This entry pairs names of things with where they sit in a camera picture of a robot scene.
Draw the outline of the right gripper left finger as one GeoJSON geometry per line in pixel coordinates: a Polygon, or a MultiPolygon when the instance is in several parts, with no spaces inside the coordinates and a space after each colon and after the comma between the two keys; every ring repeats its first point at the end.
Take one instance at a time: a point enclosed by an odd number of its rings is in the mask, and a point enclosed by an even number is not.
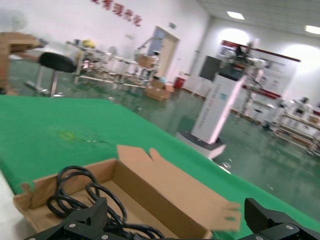
{"type": "Polygon", "coordinates": [[[107,199],[99,198],[91,207],[75,210],[60,224],[36,233],[28,240],[119,240],[113,233],[105,232],[107,199]]]}

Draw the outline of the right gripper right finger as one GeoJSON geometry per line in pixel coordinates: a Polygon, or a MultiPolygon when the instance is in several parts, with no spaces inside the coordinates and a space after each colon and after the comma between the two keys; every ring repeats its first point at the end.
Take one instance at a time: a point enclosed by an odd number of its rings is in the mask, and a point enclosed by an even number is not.
{"type": "Polygon", "coordinates": [[[319,232],[284,212],[264,208],[254,198],[244,201],[244,219],[252,234],[240,240],[320,240],[319,232]]]}

